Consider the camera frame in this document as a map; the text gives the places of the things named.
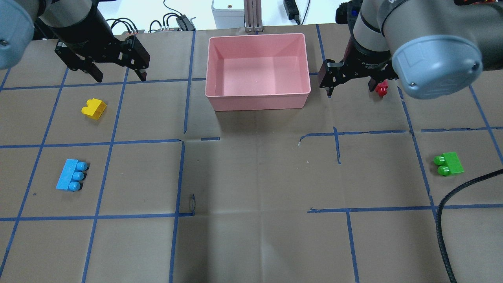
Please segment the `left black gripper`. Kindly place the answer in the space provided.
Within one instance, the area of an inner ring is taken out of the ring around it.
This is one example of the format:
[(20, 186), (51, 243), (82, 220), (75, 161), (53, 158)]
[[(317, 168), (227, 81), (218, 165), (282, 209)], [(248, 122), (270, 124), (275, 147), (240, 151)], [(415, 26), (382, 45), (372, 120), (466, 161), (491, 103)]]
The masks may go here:
[(97, 63), (115, 63), (146, 81), (150, 54), (134, 35), (118, 40), (103, 16), (85, 16), (68, 26), (55, 27), (55, 35), (59, 39), (55, 53), (70, 70), (81, 70), (101, 83), (103, 73)]

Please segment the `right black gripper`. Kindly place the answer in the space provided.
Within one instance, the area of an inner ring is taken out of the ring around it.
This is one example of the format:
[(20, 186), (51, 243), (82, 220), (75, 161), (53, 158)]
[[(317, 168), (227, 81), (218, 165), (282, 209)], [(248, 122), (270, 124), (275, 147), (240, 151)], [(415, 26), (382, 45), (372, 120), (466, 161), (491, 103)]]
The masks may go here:
[(368, 77), (368, 88), (375, 92), (379, 88), (379, 79), (396, 79), (397, 74), (391, 63), (389, 50), (374, 51), (361, 46), (354, 37), (347, 43), (342, 61), (332, 59), (323, 61), (319, 70), (319, 88), (325, 89), (327, 97), (331, 97), (334, 88), (344, 84), (348, 78)]

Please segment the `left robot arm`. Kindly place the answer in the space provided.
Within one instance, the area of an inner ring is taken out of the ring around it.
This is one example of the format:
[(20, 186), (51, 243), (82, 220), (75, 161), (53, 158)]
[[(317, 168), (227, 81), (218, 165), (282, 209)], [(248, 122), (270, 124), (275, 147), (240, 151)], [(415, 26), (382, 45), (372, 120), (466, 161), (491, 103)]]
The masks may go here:
[(134, 36), (119, 40), (98, 9), (97, 0), (2, 0), (0, 2), (0, 67), (17, 65), (41, 20), (58, 38), (56, 55), (73, 71), (97, 82), (98, 63), (115, 63), (133, 70), (144, 82), (150, 55)]

